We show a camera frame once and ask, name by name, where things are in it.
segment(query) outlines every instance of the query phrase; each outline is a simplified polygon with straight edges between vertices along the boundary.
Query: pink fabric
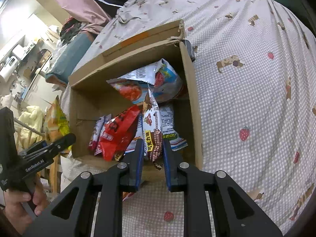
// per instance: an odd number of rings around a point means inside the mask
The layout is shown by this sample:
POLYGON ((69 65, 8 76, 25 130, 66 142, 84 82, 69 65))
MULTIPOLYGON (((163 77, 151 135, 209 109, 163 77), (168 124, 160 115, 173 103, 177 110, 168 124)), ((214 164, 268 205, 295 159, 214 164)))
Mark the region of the pink fabric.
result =
POLYGON ((94 0, 56 0, 71 16, 81 22, 89 22, 84 29, 99 34, 112 19, 94 0))

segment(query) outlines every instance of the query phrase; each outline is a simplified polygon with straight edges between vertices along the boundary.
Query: human hand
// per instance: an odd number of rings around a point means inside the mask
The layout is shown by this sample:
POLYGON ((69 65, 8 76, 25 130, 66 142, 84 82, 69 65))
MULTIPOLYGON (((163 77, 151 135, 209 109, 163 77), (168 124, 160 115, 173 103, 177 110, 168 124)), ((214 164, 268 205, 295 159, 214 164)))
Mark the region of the human hand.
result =
MULTIPOLYGON (((21 202, 28 202, 31 200, 31 195, 27 192, 7 190, 4 192, 5 209, 4 214, 13 227, 23 234, 32 219, 24 210, 21 202)), ((35 186, 35 193, 33 195, 33 203, 36 205, 35 214, 40 215, 41 212, 48 206, 46 194, 43 191, 42 184, 37 179, 35 186)))

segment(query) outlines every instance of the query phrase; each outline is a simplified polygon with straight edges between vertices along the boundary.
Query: white appliance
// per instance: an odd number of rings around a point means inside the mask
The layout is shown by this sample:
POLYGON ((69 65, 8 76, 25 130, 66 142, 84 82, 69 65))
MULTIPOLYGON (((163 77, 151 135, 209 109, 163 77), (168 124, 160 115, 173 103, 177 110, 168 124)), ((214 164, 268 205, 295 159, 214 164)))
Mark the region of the white appliance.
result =
POLYGON ((21 58, 24 55, 24 48, 21 45, 17 45, 13 50, 12 50, 12 54, 20 61, 21 58))
POLYGON ((18 66, 19 61, 15 56, 12 56, 7 63, 5 63, 4 67, 0 71, 0 82, 4 83, 9 80, 9 77, 13 73, 13 71, 18 66))

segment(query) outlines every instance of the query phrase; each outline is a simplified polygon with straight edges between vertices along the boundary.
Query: finger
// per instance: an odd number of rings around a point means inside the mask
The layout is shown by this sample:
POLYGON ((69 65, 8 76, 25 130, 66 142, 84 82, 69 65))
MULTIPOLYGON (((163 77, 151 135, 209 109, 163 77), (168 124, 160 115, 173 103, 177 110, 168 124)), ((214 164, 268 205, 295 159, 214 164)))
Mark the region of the finger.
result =
POLYGON ((22 216, 27 215, 21 203, 13 203, 10 205, 6 205, 5 213, 8 217, 12 217, 12 218, 20 218, 22 216))
POLYGON ((31 200, 31 195, 27 192, 7 190, 4 192, 4 200, 6 205, 17 204, 31 200))
POLYGON ((42 183, 40 182, 40 176, 38 174, 36 174, 35 176, 35 183, 42 191, 44 191, 44 187, 42 183))
POLYGON ((38 205, 34 210, 35 215, 40 215, 42 211, 48 206, 48 204, 48 201, 43 201, 40 205, 38 205))
POLYGON ((35 205, 40 205, 43 201, 47 200, 47 196, 43 191, 42 185, 35 186, 35 192, 33 195, 33 203, 35 205))

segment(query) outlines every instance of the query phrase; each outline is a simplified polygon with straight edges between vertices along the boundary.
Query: snack bag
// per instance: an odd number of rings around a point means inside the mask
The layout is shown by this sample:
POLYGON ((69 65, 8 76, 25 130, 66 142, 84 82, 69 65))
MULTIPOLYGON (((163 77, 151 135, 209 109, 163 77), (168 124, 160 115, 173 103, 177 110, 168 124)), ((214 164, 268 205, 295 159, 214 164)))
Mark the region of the snack bag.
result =
POLYGON ((181 78, 164 59, 108 80, 108 83, 134 104, 144 101, 148 84, 158 103, 173 99, 183 89, 181 78))
POLYGON ((131 143, 128 145, 125 153, 129 153, 135 150, 136 147, 136 142, 138 139, 143 138, 143 116, 141 114, 138 115, 137 118, 137 129, 136 129, 136 134, 131 143))
POLYGON ((170 141, 171 149, 177 151, 188 146, 186 140, 181 138, 173 129, 174 120, 172 104, 160 107, 160 113, 162 119, 162 138, 170 141))
POLYGON ((124 155, 127 146, 135 136, 139 113, 140 109, 134 105, 104 123, 104 130, 101 130, 96 152, 101 150, 106 161, 111 161, 113 158, 119 160, 124 155))
POLYGON ((102 127, 103 127, 104 123, 108 122, 111 119, 111 117, 112 117, 111 114, 109 114, 107 116, 100 117, 100 119, 97 121, 97 123, 95 124, 94 130, 92 132, 90 142, 88 144, 89 150, 95 151, 95 149, 97 148, 98 142, 99 142, 99 137, 100 137, 102 127))
MULTIPOLYGON (((46 113, 44 132, 47 144, 51 144, 52 142, 70 133, 69 122, 60 108, 58 96, 46 113)), ((60 154, 63 157, 67 157, 70 150, 71 146, 62 151, 60 154)))
POLYGON ((154 162, 162 155, 162 121, 158 104, 150 89, 143 104, 143 137, 145 153, 154 162))

